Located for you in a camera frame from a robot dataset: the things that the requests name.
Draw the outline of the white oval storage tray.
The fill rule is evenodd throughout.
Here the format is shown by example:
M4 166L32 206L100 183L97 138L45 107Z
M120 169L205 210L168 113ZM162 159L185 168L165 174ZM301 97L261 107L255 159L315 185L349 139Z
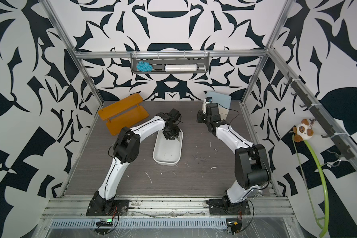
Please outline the white oval storage tray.
M163 135L163 131L158 131L153 151L154 161L164 166L177 165L181 158L182 142L182 130L179 130L178 137L174 140L167 140Z

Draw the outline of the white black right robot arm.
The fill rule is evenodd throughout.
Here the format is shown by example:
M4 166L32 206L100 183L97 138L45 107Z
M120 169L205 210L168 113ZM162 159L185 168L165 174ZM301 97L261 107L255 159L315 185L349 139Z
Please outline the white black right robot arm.
M208 131L234 153L236 180L221 199L209 199L206 203L212 215L244 215L249 208L248 197L266 189L271 181L269 162L265 147L239 135L221 118L219 106L207 97L202 110L197 113L197 122L206 124Z

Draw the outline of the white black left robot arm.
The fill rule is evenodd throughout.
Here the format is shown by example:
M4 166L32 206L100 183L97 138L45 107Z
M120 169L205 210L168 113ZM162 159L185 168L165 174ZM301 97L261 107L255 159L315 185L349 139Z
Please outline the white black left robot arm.
M159 131L163 132L166 140L178 138L180 118L181 113L172 109L168 113L158 113L140 126L121 129L117 140L112 145L111 166L102 185L94 193L89 203L87 216L107 216L115 212L117 206L114 199L119 183L128 166L138 157L140 143Z

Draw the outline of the cream blue drawer box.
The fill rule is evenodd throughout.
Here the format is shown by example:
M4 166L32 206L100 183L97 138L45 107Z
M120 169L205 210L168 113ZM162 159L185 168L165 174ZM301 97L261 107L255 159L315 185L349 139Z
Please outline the cream blue drawer box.
M230 110L232 97L230 95L225 95L213 91L208 91L206 93L204 102L203 102L203 111L206 113L206 104L217 104L219 108L219 114L222 120L226 120L227 115Z

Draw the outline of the white roll on rack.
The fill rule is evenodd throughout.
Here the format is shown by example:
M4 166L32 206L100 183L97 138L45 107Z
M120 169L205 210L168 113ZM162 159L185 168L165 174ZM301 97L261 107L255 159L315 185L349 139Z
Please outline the white roll on rack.
M166 72L196 72L196 64L166 64L164 67Z

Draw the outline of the teal scrunchy sponge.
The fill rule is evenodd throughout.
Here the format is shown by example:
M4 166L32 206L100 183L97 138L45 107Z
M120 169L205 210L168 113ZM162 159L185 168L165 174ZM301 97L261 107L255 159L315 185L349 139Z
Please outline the teal scrunchy sponge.
M152 72L153 71L153 66L149 62L139 61L136 64L136 69L139 72Z

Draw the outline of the brown white plush toy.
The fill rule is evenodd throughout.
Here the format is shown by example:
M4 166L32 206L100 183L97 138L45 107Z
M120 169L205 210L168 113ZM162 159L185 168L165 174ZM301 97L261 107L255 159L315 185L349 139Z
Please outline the brown white plush toy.
M310 140L313 137L314 131L312 124L308 119L303 119L299 125L293 127L294 141L299 143Z

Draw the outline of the right controller board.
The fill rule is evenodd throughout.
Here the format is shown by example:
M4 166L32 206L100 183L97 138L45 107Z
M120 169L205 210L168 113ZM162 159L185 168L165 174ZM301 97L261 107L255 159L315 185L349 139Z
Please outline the right controller board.
M226 231L229 234L236 235L242 230L242 221L240 219L227 223Z

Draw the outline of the left controller board with led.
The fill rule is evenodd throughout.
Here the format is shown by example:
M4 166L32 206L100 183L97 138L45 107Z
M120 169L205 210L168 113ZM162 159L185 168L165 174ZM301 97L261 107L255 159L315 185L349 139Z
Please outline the left controller board with led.
M99 235L105 235L112 230L113 226L113 219L101 219L95 223L94 231Z

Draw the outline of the green flexible tube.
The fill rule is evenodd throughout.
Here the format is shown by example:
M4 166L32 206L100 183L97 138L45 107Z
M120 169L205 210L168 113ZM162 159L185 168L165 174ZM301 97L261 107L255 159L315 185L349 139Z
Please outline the green flexible tube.
M327 183L326 183L326 178L322 169L322 166L320 164L320 161L314 151L314 149L312 148L312 146L307 142L307 141L303 141L305 143L305 145L307 146L311 156L313 157L313 160L316 164L317 167L317 171L319 173L319 177L320 177L320 181L321 181L321 185L322 185L322 189L323 189L323 198L324 198L324 216L323 217L317 217L316 215L316 211L313 205L313 201L307 186L307 182L306 182L306 178L305 178L305 173L303 171L302 168L302 163L300 162L300 157L299 157L299 153L297 150L297 146L296 146L296 142L295 142L295 135L292 135L292 142L293 142L293 146L295 149L295 153L298 159L298 163L300 166L300 172L301 172L301 176L303 178L303 182L306 188L306 192L308 195L308 200L310 202L311 208L312 208L312 212L313 212L313 216L315 218L315 222L317 224L317 226L321 229L320 233L319 233L319 237L320 238L324 238L324 236L326 235L326 233L328 232L329 229L329 221L330 221L330 205L329 205L329 193L328 193L328 188L327 188Z

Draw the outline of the grey wall rack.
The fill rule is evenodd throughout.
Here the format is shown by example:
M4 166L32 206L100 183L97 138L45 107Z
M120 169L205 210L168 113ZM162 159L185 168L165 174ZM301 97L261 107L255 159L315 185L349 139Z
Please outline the grey wall rack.
M136 64L139 61L149 62L153 66L152 72L139 72L136 69ZM164 67L166 64L196 64L196 72L166 72ZM131 71L136 74L167 74L167 73L206 73L210 67L210 56L208 53L182 53L182 54L162 54L157 53L154 56L143 57L134 54L131 58Z

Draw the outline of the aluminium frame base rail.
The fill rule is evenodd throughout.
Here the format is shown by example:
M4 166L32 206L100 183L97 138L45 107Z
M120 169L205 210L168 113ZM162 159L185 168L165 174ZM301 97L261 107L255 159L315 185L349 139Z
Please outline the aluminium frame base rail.
M237 214L211 214L209 197L148 197L121 196L129 200L128 206L121 208L121 218L236 218ZM91 197L72 195L51 198L46 205L42 218L86 218ZM295 213L285 197L257 197L245 207L246 216L255 218L279 217L294 218Z

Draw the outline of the black hook rail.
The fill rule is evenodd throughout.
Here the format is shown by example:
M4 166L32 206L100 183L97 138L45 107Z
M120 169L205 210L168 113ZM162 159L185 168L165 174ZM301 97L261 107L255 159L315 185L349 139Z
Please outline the black hook rail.
M290 72L287 72L286 78L288 79L287 84L295 92L294 95L303 102L300 107L308 109L325 131L325 135L321 137L331 139L347 160L353 159L355 154L352 145L348 142L347 134L337 126L325 107L314 97L301 79L293 78Z

